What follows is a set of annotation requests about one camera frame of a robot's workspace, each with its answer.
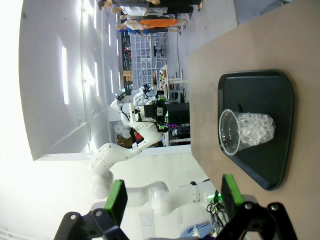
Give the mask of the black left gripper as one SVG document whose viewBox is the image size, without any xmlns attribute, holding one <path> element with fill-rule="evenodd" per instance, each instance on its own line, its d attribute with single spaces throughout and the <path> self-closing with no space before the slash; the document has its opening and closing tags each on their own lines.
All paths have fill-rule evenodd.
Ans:
<svg viewBox="0 0 320 240">
<path fill-rule="evenodd" d="M 166 125 L 167 108 L 165 101 L 167 99 L 163 95 L 158 95 L 157 100 L 150 100 L 144 105 L 144 116 L 149 119 L 153 119 L 156 123 L 157 131 L 159 133 L 168 132 Z"/>
</svg>

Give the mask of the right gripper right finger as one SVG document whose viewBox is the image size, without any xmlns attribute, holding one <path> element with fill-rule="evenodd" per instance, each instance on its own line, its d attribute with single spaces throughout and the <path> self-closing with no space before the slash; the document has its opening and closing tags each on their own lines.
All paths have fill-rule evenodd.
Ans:
<svg viewBox="0 0 320 240">
<path fill-rule="evenodd" d="M 224 174 L 221 195 L 228 222 L 217 234 L 218 240 L 242 240 L 248 232 L 258 233 L 262 240 L 296 240 L 289 215 L 280 202 L 266 207 L 246 201 L 232 174 Z"/>
</svg>

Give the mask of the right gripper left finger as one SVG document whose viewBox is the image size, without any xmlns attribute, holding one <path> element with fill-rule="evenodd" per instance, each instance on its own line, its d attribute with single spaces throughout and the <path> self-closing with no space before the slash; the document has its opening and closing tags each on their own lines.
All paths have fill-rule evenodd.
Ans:
<svg viewBox="0 0 320 240">
<path fill-rule="evenodd" d="M 127 240 L 121 222 L 128 202 L 125 182 L 117 179 L 109 192 L 104 207 L 96 208 L 85 215 L 70 211 L 66 213 L 55 240 Z"/>
</svg>

